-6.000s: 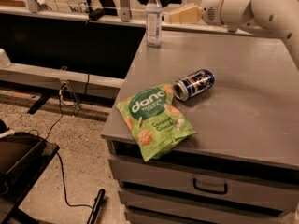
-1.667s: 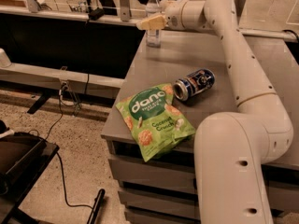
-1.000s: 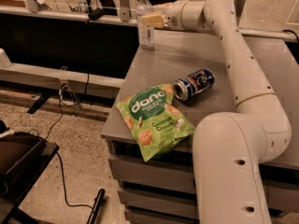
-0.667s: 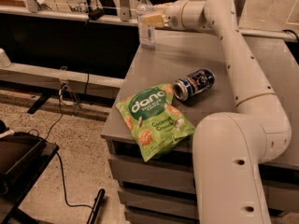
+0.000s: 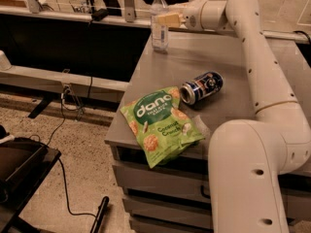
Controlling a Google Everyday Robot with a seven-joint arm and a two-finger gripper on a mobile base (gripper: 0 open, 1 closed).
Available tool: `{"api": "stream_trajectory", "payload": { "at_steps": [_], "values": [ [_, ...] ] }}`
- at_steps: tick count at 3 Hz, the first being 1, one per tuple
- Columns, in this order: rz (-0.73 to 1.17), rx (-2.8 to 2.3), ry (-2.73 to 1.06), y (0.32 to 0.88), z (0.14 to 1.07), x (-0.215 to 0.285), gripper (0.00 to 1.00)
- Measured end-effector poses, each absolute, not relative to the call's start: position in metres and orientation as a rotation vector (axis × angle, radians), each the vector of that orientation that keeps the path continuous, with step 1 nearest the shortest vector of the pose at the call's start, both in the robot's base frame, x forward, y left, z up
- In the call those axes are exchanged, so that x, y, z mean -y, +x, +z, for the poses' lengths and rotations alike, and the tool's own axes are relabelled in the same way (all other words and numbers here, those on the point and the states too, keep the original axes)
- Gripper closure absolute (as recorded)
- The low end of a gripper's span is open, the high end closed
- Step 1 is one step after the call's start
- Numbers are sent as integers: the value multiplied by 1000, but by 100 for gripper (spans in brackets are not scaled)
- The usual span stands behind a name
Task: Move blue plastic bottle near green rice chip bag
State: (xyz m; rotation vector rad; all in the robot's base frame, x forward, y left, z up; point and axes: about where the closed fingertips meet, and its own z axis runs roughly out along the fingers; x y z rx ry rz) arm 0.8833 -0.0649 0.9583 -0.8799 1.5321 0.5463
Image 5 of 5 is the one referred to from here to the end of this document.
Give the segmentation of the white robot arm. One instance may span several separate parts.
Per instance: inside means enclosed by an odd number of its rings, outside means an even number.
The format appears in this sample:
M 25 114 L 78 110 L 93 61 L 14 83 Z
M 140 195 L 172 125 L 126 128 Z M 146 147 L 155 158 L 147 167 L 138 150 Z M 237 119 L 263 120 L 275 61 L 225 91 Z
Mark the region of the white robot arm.
M 155 20 L 196 31 L 231 28 L 242 44 L 256 117 L 228 121 L 211 137 L 214 233 L 289 233 L 278 178 L 308 161 L 311 128 L 263 35 L 258 0 L 194 0 Z

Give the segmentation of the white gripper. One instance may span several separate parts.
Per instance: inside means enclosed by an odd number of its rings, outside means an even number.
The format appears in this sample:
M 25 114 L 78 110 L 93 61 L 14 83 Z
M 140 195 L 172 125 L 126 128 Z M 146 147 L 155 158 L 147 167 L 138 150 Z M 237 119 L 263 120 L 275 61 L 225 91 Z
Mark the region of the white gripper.
M 170 11 L 183 10 L 183 15 L 179 13 L 168 13 L 156 17 L 156 21 L 163 26 L 179 28 L 183 23 L 189 30 L 201 31 L 202 10 L 207 3 L 206 0 L 193 0 L 186 3 L 169 5 Z

